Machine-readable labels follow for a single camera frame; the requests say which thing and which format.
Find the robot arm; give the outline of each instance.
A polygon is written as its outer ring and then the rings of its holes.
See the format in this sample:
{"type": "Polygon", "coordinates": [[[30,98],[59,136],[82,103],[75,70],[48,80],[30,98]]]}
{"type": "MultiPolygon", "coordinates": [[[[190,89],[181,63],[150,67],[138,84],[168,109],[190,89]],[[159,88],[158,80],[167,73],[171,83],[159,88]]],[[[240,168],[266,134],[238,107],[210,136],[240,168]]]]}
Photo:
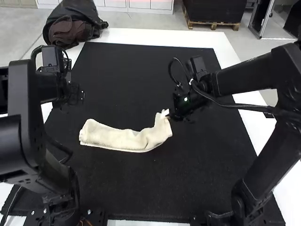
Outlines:
{"type": "Polygon", "coordinates": [[[277,120],[262,152],[232,189],[232,212],[206,214],[208,226],[256,224],[275,186],[301,158],[300,46],[298,43],[286,44],[215,73],[206,70],[199,56],[191,58],[186,65],[188,70],[184,70],[190,89],[183,90],[176,81],[172,119],[182,120],[213,101],[222,107],[272,113],[277,120]],[[277,89],[275,108],[226,104],[217,100],[217,97],[260,89],[277,89]]]}
{"type": "Polygon", "coordinates": [[[33,53],[32,60],[14,61],[0,69],[0,110],[8,113],[0,118],[0,182],[40,193],[52,222],[77,225],[77,177],[47,150],[40,105],[76,104],[84,92],[71,82],[71,61],[58,47],[41,46],[33,53]],[[36,71],[39,52],[44,67],[36,71]]]}

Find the black rubber mat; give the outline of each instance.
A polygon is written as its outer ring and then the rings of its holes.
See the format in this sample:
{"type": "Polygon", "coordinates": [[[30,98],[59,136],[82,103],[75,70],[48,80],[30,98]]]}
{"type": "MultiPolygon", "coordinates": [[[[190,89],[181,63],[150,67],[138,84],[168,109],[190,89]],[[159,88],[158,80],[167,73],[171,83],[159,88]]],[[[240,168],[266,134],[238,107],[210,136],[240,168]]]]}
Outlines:
{"type": "MultiPolygon", "coordinates": [[[[79,177],[83,208],[103,208],[111,218],[181,222],[205,210],[230,210],[231,189],[256,158],[237,110],[211,105],[196,111],[193,123],[172,121],[173,137],[148,153],[79,144],[79,130],[89,118],[119,129],[152,127],[155,113],[173,105],[169,61],[196,55],[209,71],[220,69],[213,49],[84,45],[72,79],[86,91],[85,103],[68,112],[53,110],[46,122],[47,132],[74,151],[69,165],[79,177]]],[[[173,71],[184,78],[180,67],[173,71]]],[[[25,192],[13,213],[26,214],[37,205],[37,195],[25,192]]],[[[274,199],[267,212],[282,219],[274,199]]]]}

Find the folded towel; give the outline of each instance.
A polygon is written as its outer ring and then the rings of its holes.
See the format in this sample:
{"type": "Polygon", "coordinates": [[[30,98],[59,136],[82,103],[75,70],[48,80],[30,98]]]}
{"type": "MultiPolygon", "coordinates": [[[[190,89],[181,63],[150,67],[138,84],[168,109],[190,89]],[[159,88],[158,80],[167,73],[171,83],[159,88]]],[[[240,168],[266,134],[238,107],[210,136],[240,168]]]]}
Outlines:
{"type": "Polygon", "coordinates": [[[166,117],[168,114],[168,110],[157,113],[154,127],[145,128],[140,132],[116,129],[88,119],[79,132],[80,144],[124,152],[148,152],[173,135],[166,117]]]}

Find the white cabinet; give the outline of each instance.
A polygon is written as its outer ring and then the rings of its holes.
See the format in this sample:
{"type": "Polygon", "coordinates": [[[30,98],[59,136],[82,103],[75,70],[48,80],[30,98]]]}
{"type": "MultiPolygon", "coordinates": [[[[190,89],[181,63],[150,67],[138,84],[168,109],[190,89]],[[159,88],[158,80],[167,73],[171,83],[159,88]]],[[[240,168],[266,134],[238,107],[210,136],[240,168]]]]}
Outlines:
{"type": "Polygon", "coordinates": [[[130,8],[151,8],[151,0],[129,0],[130,8]]]}
{"type": "Polygon", "coordinates": [[[127,1],[126,0],[104,0],[105,7],[118,7],[118,8],[126,8],[127,1]]]}
{"type": "Polygon", "coordinates": [[[104,0],[94,0],[96,6],[104,6],[104,0]]]}
{"type": "MultiPolygon", "coordinates": [[[[55,8],[63,0],[35,1],[37,2],[38,8],[55,8]]],[[[174,11],[174,0],[94,0],[94,3],[98,11],[153,14],[172,14],[174,11]]]]}
{"type": "Polygon", "coordinates": [[[38,4],[58,5],[58,0],[38,0],[38,4]]]}
{"type": "Polygon", "coordinates": [[[151,0],[150,8],[151,9],[164,9],[172,10],[173,0],[151,0]]]}

